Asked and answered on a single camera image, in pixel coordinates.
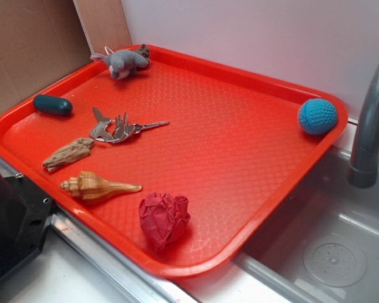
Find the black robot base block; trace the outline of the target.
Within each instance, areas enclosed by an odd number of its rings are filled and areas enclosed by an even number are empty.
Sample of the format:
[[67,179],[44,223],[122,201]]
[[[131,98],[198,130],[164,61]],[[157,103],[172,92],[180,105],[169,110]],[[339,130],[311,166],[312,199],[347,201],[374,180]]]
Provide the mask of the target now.
[[42,252],[53,209],[28,177],[0,173],[0,283]]

